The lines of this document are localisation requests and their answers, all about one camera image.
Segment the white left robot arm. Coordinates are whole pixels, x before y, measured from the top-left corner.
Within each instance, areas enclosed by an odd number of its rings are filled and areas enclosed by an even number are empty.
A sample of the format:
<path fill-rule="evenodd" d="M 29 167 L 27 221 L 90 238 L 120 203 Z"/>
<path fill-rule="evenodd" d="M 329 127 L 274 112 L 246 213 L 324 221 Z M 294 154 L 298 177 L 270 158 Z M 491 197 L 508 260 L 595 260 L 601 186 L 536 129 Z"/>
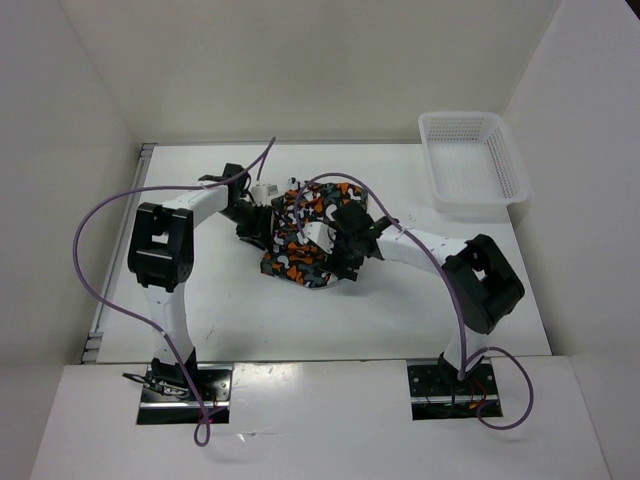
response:
<path fill-rule="evenodd" d="M 235 223 L 236 236 L 244 243 L 265 250 L 271 238 L 270 209 L 251 199 L 249 173 L 243 167 L 228 163 L 220 176 L 201 179 L 213 184 L 138 207 L 127 257 L 156 325 L 155 351 L 144 383 L 180 400 L 191 398 L 200 385 L 185 306 L 185 286 L 195 263 L 195 229 L 220 214 Z"/>

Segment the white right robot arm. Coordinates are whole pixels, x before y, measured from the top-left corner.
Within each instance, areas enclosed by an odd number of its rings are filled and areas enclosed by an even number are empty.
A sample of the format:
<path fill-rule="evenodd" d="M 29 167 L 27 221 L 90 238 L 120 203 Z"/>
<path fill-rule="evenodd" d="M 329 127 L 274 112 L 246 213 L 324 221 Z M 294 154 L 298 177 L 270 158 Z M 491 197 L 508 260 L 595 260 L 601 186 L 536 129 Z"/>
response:
<path fill-rule="evenodd" d="M 328 223 L 309 223 L 304 233 L 328 255 L 337 273 L 348 278 L 366 258 L 440 277 L 457 317 L 454 336 L 439 359 L 439 382 L 450 393 L 460 393 L 473 382 L 476 365 L 489 351 L 490 335 L 525 295 L 509 261 L 484 234 L 470 240 L 438 236 L 403 227 L 387 216 L 373 220 L 354 202 L 338 208 Z"/>

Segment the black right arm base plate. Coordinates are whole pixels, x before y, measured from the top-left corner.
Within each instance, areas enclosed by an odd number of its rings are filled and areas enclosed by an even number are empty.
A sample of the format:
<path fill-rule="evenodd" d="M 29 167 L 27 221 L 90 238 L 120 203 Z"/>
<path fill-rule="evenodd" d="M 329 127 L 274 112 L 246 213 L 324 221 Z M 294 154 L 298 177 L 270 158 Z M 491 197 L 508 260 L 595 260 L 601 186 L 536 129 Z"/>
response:
<path fill-rule="evenodd" d="M 481 410 L 483 417 L 503 416 L 494 369 L 481 361 L 462 382 L 437 359 L 406 365 L 413 421 L 466 419 Z"/>

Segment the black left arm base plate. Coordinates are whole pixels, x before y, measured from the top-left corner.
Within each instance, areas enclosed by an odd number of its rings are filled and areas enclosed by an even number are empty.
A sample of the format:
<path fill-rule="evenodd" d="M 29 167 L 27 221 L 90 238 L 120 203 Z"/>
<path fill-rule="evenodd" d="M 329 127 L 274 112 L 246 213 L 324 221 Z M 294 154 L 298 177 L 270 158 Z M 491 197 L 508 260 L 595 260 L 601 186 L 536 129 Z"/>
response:
<path fill-rule="evenodd" d="M 200 406 L 189 387 L 172 386 L 151 379 L 151 367 L 145 375 L 124 373 L 142 386 L 137 425 L 196 425 L 203 418 Z M 196 387 L 208 410 L 211 425 L 228 424 L 230 418 L 233 366 L 200 364 Z"/>

